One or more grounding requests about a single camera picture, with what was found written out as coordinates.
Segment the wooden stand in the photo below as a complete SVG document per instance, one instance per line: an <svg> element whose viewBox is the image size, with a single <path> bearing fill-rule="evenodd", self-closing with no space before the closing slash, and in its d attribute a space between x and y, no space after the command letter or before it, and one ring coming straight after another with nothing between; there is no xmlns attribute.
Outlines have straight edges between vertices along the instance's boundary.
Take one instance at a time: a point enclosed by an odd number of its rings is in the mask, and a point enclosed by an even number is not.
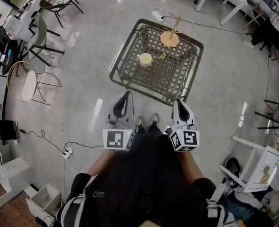
<svg viewBox="0 0 279 227"><path fill-rule="evenodd" d="M160 36L160 41L166 47L176 47L179 44L179 37L175 33L176 27L180 21L180 16L176 18L176 23L171 31L165 31Z"/></svg>

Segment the concrete floor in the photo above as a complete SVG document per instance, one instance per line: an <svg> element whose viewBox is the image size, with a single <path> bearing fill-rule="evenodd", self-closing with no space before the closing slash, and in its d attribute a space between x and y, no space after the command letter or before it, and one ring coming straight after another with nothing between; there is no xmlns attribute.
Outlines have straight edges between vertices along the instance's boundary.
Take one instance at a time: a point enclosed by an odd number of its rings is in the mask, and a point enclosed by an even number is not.
<svg viewBox="0 0 279 227"><path fill-rule="evenodd" d="M61 34L60 38L48 35L47 45L65 51L64 55L43 55L54 65L51 71L59 76L62 88L41 87L47 101L52 103L52 114L70 141L88 146L102 145L109 103L125 89L109 79L109 66L120 46L125 42L136 21L140 18L155 21L151 15L154 6L161 5L164 15L168 12L183 19L219 28L243 32L245 19L238 12L224 27L220 21L233 9L222 5L223 0L206 0L200 12L195 11L193 0L78 0L84 11L74 6L61 12L61 28L55 16L46 11L44 19L49 29ZM195 114L200 130L200 147L192 153L203 174L216 184L222 180L218 165L229 155L241 158L245 146L231 140L237 135L262 145L273 144L272 134L264 136L257 126L267 122L254 114L266 113L263 100L279 101L279 63L269 61L267 51L250 48L243 35L220 31L186 22L178 30L203 43L204 52L194 79L187 104ZM37 59L31 60L37 72L44 66ZM142 115L146 123L154 112L161 116L160 129L171 124L171 108L137 92L133 93L135 119ZM39 133L45 130L46 138L60 148L68 141L44 105L20 103L8 95L7 119L19 122L26 131ZM13 145L13 154L21 155L31 166L34 184L38 187L50 183L62 193L65 174L65 197L73 176L86 172L103 151L103 148L84 148L74 145L74 156L65 162L51 144L34 134L21 135Z"/></svg>

